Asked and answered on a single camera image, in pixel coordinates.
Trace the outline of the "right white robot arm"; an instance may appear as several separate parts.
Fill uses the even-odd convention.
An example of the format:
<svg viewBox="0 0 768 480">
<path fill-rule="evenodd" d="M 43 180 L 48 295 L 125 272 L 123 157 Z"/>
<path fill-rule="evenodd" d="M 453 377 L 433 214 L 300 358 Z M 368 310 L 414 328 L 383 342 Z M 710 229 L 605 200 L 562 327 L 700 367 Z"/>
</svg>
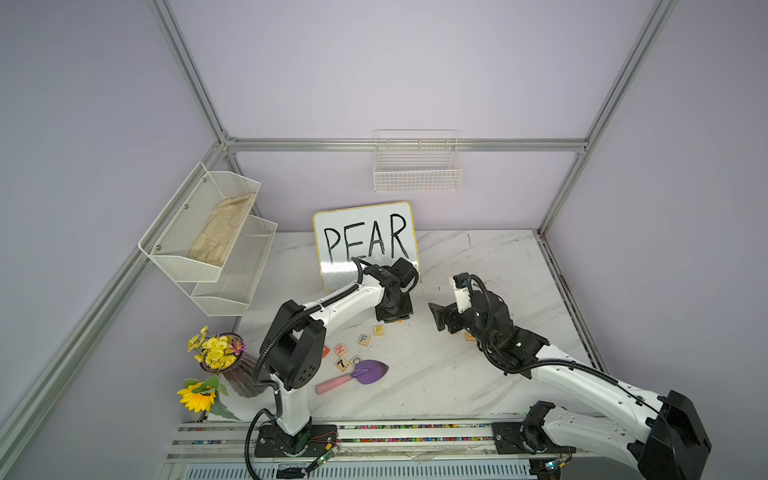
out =
<svg viewBox="0 0 768 480">
<path fill-rule="evenodd" d="M 471 334 L 485 359 L 505 375 L 549 385 L 596 411 L 577 414 L 540 400 L 511 443 L 530 454 L 552 446 L 613 459 L 646 479 L 699 479 L 712 443 L 694 403 L 622 382 L 590 367 L 547 338 L 514 323 L 505 301 L 470 273 L 455 275 L 454 303 L 430 304 L 438 330 Z"/>
</svg>

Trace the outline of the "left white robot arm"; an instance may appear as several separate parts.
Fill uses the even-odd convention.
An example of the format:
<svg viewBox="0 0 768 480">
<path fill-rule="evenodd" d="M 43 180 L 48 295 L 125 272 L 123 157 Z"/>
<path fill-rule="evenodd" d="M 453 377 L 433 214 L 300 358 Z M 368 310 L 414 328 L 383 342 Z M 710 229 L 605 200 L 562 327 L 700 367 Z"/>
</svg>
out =
<svg viewBox="0 0 768 480">
<path fill-rule="evenodd" d="M 267 422 L 267 442 L 287 456 L 309 446 L 312 417 L 306 385 L 319 370 L 332 328 L 368 310 L 381 323 L 413 313 L 410 292 L 419 272 L 410 261 L 400 258 L 387 266 L 355 258 L 353 263 L 355 279 L 347 286 L 308 304 L 283 303 L 259 347 L 251 379 L 273 390 L 276 406 Z"/>
</svg>

